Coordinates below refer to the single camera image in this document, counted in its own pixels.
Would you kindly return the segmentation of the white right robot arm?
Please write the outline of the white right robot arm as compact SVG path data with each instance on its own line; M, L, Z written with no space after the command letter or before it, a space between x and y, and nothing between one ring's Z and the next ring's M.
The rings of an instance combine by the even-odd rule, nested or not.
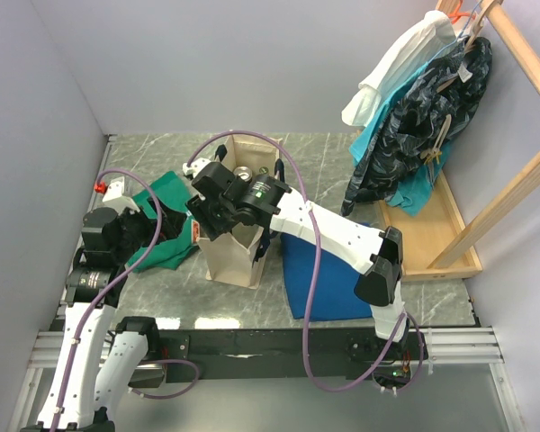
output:
M186 206L210 240L238 224L259 226L340 258L359 274L355 295L371 307L379 353L396 358L407 349L398 229L380 230L345 219L268 174L245 180L203 157L185 164L183 172L198 193Z

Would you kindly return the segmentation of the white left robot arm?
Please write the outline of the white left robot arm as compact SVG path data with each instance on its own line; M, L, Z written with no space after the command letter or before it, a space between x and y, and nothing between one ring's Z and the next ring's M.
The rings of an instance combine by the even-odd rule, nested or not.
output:
M139 365L161 363L167 350L153 318L123 319L101 358L127 276L126 263L140 249L176 239L185 213L97 208L83 218L82 245L67 277L67 311L49 394L32 431L113 431L113 414Z

